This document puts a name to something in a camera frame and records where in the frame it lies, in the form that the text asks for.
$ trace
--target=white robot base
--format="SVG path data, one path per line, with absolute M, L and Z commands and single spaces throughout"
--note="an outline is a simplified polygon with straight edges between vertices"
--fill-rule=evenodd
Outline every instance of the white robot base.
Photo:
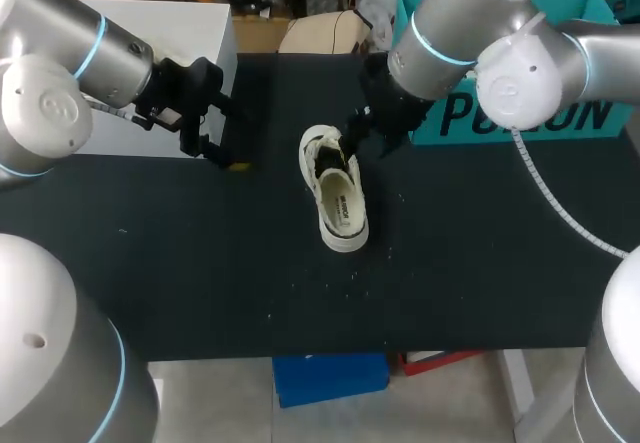
M 0 441 L 151 443 L 151 376 L 66 268 L 0 235 Z

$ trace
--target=shoe insole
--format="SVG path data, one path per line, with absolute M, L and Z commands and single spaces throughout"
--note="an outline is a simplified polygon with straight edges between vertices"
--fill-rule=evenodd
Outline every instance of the shoe insole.
M 322 183 L 322 203 L 331 222 L 332 230 L 340 236 L 350 236 L 362 229 L 364 211 L 362 197 L 346 175 L 327 175 Z

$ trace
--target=cardboard box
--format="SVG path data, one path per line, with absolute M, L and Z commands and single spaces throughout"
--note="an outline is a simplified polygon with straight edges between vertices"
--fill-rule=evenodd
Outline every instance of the cardboard box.
M 274 53 L 289 29 L 289 18 L 234 16 L 238 53 Z
M 394 41 L 421 0 L 398 0 Z M 581 18 L 598 23 L 617 24 L 604 0 L 533 0 L 551 23 Z M 545 124 L 522 132 L 526 140 L 616 137 L 631 117 L 628 105 L 598 101 L 574 104 Z M 448 98 L 437 101 L 429 111 L 429 124 L 413 133 L 419 145 L 490 143 L 511 141 L 508 130 L 498 128 L 482 112 L 476 97 L 475 79 L 465 78 Z
M 114 23 L 149 43 L 157 59 L 182 66 L 202 56 L 222 68 L 222 91 L 231 95 L 238 65 L 229 5 L 169 1 L 83 0 Z M 133 105 L 126 108 L 133 112 Z M 202 134 L 220 142 L 224 117 L 209 108 Z M 144 131 L 129 121 L 94 111 L 93 133 L 79 153 L 190 158 L 180 151 L 178 133 L 154 127 Z

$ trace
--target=white cable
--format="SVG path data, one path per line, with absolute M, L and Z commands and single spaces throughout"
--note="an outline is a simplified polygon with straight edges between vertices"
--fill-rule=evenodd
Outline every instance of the white cable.
M 118 110 L 116 108 L 112 108 L 109 105 L 105 105 L 104 103 L 100 103 L 98 100 L 94 100 L 93 98 L 85 97 L 89 106 L 97 111 L 102 111 L 103 113 L 109 113 L 110 115 L 117 116 L 118 118 L 123 118 L 128 121 L 133 121 L 133 117 L 135 115 L 131 113 L 127 113 L 124 110 Z
M 569 224 L 569 226 L 573 228 L 580 236 L 582 236 L 584 239 L 594 244 L 601 250 L 604 250 L 607 253 L 611 253 L 612 255 L 617 256 L 618 258 L 622 258 L 622 259 L 626 258 L 629 255 L 629 253 L 627 253 L 626 251 L 619 250 L 615 246 L 611 246 L 609 243 L 602 241 L 600 238 L 590 233 L 584 226 L 582 226 L 580 223 L 574 220 L 573 217 L 569 213 L 567 213 L 567 211 L 562 207 L 562 205 L 558 202 L 558 200 L 556 200 L 556 197 L 553 196 L 553 193 L 551 193 L 551 190 L 549 190 L 549 187 L 547 187 L 546 183 L 540 176 L 540 173 L 538 173 L 538 170 L 536 169 L 536 165 L 533 164 L 533 161 L 529 156 L 529 152 L 527 151 L 527 148 L 524 146 L 524 141 L 522 141 L 522 136 L 520 135 L 520 132 L 518 130 L 512 129 L 511 136 L 513 136 L 513 141 L 515 141 L 516 146 L 518 147 L 518 151 L 520 152 L 522 161 L 524 161 L 524 164 L 527 166 L 527 169 L 529 170 L 529 173 L 533 177 L 533 180 L 536 182 L 536 184 L 538 185 L 538 188 L 540 188 L 540 191 L 542 192 L 544 197 L 547 199 L 549 204 L 551 204 L 553 209 L 556 210 L 556 212 L 560 215 L 560 217 L 564 221 L 566 221 Z

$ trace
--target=white box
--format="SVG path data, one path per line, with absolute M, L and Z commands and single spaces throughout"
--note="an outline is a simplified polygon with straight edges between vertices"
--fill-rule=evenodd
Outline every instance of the white box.
M 231 95 L 238 66 L 229 5 L 172 1 L 82 0 L 153 47 L 156 61 L 171 58 L 182 66 L 204 56 L 224 72 L 222 92 Z M 134 106 L 125 108 L 134 112 Z M 201 126 L 219 143 L 224 116 L 213 106 Z M 78 153 L 190 158 L 180 151 L 179 133 L 154 126 L 145 131 L 115 116 L 93 111 L 93 133 Z

